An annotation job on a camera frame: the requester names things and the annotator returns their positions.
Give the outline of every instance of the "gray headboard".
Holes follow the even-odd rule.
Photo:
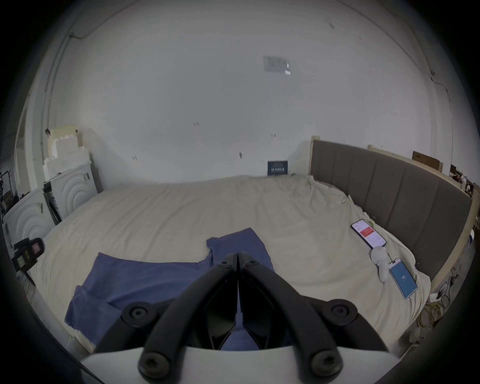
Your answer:
[[[413,252],[417,269],[430,279],[452,253],[472,206],[472,199],[442,175],[344,144],[313,141],[311,174],[351,195]]]

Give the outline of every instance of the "blue poster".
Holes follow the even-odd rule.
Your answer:
[[[288,161],[269,161],[268,162],[268,176],[272,175],[287,175]]]

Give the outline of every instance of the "blue cloth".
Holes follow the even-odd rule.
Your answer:
[[[251,228],[221,238],[210,238],[207,247],[209,255],[198,263],[145,263],[99,253],[85,282],[75,289],[65,323],[97,345],[125,306],[134,301],[156,303],[177,297],[229,253],[247,252],[273,270],[264,244]],[[243,329],[241,319],[238,303],[235,331],[222,349],[258,349]]]

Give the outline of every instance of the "phone screen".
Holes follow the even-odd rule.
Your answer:
[[[391,262],[389,268],[396,284],[402,291],[403,297],[408,299],[417,290],[417,283],[400,259]]]
[[[386,240],[380,234],[368,225],[365,220],[359,220],[352,224],[352,229],[357,232],[370,248],[383,247]]]

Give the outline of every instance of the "white cabinet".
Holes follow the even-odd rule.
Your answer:
[[[98,193],[90,164],[55,176],[50,180],[50,185],[62,220]]]
[[[25,238],[44,238],[55,226],[42,189],[30,192],[3,217],[12,246]]]

